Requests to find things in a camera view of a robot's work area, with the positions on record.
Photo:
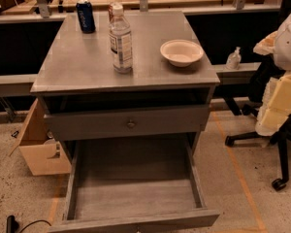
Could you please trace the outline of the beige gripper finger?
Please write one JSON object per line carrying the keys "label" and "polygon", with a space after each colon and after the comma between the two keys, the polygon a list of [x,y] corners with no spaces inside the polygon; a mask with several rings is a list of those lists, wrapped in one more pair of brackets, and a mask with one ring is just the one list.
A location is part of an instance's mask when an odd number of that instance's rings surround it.
{"label": "beige gripper finger", "polygon": [[275,37],[277,32],[272,32],[255,45],[253,51],[260,55],[273,54],[275,50]]}
{"label": "beige gripper finger", "polygon": [[291,115],[291,72],[281,78],[270,78],[262,98],[255,131],[261,136],[271,136]]}

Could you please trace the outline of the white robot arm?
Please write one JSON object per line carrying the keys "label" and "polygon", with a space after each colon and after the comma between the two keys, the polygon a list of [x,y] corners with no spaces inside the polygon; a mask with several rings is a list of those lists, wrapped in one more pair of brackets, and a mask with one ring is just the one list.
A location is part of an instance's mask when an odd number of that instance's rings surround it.
{"label": "white robot arm", "polygon": [[271,136],[291,115],[291,14],[253,51],[261,55],[271,54],[275,65],[285,71],[281,78],[268,81],[255,125],[259,135]]}

